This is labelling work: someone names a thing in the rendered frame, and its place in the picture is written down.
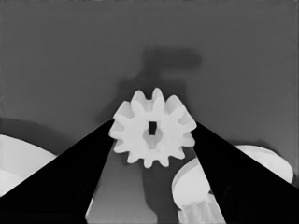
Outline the large thick white disc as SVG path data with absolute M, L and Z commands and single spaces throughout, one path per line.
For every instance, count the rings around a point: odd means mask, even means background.
M 0 134 L 0 197 L 55 158 L 42 147 Z

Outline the small white toothed gear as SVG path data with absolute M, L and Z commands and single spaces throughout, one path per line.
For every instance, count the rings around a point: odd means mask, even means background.
M 195 120 L 176 95 L 165 100 L 160 88 L 149 100 L 137 90 L 130 101 L 121 103 L 113 119 L 109 136 L 117 141 L 114 151 L 128 152 L 128 163 L 142 159 L 145 168 L 156 161 L 168 167 L 170 157 L 182 160 L 182 148 L 195 145 Z
M 179 224 L 226 224 L 220 207 L 211 194 L 201 202 L 184 202 L 178 212 Z

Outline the white round pinned carrier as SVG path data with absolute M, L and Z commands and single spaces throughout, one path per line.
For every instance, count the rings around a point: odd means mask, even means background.
M 235 147 L 281 179 L 288 183 L 292 182 L 291 166 L 276 151 L 255 145 L 235 145 Z M 172 190 L 174 202 L 181 210 L 192 203 L 209 201 L 211 187 L 197 158 L 187 162 L 178 171 L 172 183 Z

